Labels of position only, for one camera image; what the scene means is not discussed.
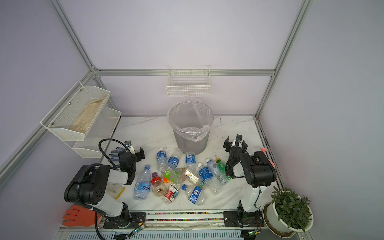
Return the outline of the large clear blue-cap bottle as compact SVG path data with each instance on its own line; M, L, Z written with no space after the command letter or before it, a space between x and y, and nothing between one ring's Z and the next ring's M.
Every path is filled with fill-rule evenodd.
M139 174L134 187L134 200L144 201L147 199L151 189L150 165L145 165L144 170Z

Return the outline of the blue label crushed bottle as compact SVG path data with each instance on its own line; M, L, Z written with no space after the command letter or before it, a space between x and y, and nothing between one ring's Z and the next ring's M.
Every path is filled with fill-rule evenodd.
M194 185L182 185L182 190L186 193L187 199L194 205L204 205L207 201L206 193Z

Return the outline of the yellow-cap clear bottle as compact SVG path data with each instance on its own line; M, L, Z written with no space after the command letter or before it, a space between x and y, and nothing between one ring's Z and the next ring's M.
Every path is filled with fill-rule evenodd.
M195 186L198 186L202 182L200 176L189 168L181 168L181 173L187 181Z

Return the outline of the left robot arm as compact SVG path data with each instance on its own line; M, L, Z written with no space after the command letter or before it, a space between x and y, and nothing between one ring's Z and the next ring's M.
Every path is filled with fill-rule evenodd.
M118 153L120 168L110 165L84 165L64 192L68 203L94 211L106 218L108 228L127 228L133 225L128 205L107 192L107 187L131 185L135 179L136 164L145 158L143 148L132 153L128 148Z

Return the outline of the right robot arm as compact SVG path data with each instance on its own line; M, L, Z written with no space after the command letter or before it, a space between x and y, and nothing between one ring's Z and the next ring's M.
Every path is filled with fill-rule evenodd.
M266 148L260 148L252 155L248 153L248 145L243 136L236 135L233 142L230 138L225 139L223 148L229 153L225 163L226 176L232 179L244 178L248 189L244 197L239 201L234 224L239 227L249 226L252 222L258 223L259 227L262 206L260 200L265 190L277 180L275 164L268 158Z

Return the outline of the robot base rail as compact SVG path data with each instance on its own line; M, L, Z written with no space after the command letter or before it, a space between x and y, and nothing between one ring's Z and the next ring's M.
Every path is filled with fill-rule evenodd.
M250 215L242 222L235 210L175 210L175 211L132 211L128 224L106 219L104 229L135 229L139 225L147 228L237 228L258 229L264 226L261 214Z

